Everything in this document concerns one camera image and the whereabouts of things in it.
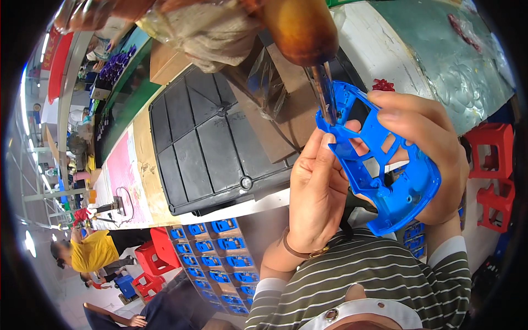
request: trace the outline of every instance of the white collar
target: white collar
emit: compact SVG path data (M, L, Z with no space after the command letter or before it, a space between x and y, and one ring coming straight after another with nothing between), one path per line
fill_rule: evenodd
M337 317L333 320L327 320L326 313L332 309L337 311ZM411 307L394 300L374 298L357 299L346 301L332 309L329 309L326 312L314 317L308 321L308 323L299 328L299 330L322 330L329 325L338 322L344 317L362 313L386 316L398 323L402 329L422 328L422 321L420 316L418 316L418 313L416 313Z

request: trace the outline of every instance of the woman in yellow shirt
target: woman in yellow shirt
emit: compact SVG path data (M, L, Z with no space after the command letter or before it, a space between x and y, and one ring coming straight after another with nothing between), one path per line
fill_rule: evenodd
M70 241L51 243L57 266L71 266L78 272L96 271L119 259L126 248L152 240L150 229L98 230L82 239L79 229L71 232Z

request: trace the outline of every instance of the black tray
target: black tray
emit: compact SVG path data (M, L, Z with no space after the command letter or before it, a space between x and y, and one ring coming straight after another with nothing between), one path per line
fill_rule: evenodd
M343 56L340 51L331 63L335 79L354 80L365 90ZM192 65L152 102L149 114L172 215L205 215L288 186L298 155L275 164L269 161L222 74L206 74ZM350 119L363 122L367 114L360 106Z

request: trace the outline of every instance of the blue plastic part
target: blue plastic part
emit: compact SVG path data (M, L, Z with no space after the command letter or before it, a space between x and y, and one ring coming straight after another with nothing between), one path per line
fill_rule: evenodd
M183 262L186 263L189 266L196 266L198 265L198 262L196 261L196 258L189 254L185 254L182 256Z
M242 290L243 293L245 293L248 296L252 296L255 294L255 290L257 289L254 285L242 285L240 286L240 290Z
M219 312L225 312L225 308L224 308L224 306L222 306L221 304L211 302L211 305L213 305L213 308L216 309L217 311L219 311Z
M201 269L189 267L187 270L194 277L205 277Z
M237 222L234 218L213 221L211 222L211 226L213 227L213 230L217 233L238 228Z
M421 222L417 221L416 223L413 223L407 229L405 229L405 233L403 234L403 240L408 241L416 235L423 233L425 227L426 226Z
M225 258L228 264L232 267L248 267L253 266L253 261L247 256L229 256Z
M252 283L259 281L259 275L255 272L239 271L233 273L233 275L240 282Z
M328 124L318 111L315 116L317 127L326 133L334 134L335 144L330 144L337 159L345 169L346 176L354 194L363 194L370 198L378 209L378 217L367 223L374 235L382 236L394 232L420 213L435 196L440 187L440 172L436 164L425 155L416 144L406 145L401 136L391 133L378 122L379 108L367 100L366 94L356 86L346 82L334 81L334 94L337 107L337 124ZM346 120L356 100L370 108L361 133L345 128ZM395 141L385 153L381 146L388 134ZM349 139L360 138L369 148L369 152L359 156ZM394 153L401 146L409 154L409 163L394 183L385 186L384 168ZM374 157L380 164L379 176L372 178L363 165L367 159Z
M195 244L200 252L208 252L213 250L213 243L211 241L198 241Z
M423 256L424 251L425 251L425 247L419 247L419 248L412 250L411 253L416 259L419 259L421 256Z
M196 223L196 224L190 224L187 226L187 229L191 232L193 235L200 235L207 231L205 228L204 223Z
M228 304L242 305L242 301L235 296L222 295L222 299Z
M209 275L211 275L211 277L217 281L218 283L229 283L231 282L229 280L229 277L226 273L224 272L221 272L219 270L210 270L209 271Z
M171 229L171 236L173 239L185 238L185 232L183 228L173 228Z
M246 247L246 245L244 244L244 240L242 240L241 237L219 238L218 246L222 250L237 250Z
M202 262L209 267L220 266L220 260L214 256L202 256Z
M207 283L206 281L202 281L202 280L194 280L194 283L196 283L196 285L199 287L199 288L202 288L202 289L210 289L211 286L209 285L209 283Z
M406 247L409 248L409 250L414 250L416 249L417 247L419 247L420 245L423 245L423 243L425 243L425 238L426 236L425 235L418 235L414 238L412 238L410 241L407 241L405 243L403 243Z
M203 294L203 296L205 298L207 298L209 300L218 301L218 297L216 296L216 294L214 292L207 291L207 290L202 290L202 294Z
M191 247L187 243L176 244L176 249L179 253L191 253Z
M229 309L234 312L234 313L237 313L237 314L248 314L248 310L245 308L245 307L242 307L242 306L232 306L232 305L229 305Z

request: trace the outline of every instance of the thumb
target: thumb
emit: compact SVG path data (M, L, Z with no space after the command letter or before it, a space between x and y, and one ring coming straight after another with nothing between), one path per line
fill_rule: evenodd
M317 151L315 165L310 179L310 184L316 187L328 187L330 183L330 176L335 160L335 155L328 146L331 143L335 143L335 136L331 133L326 133Z

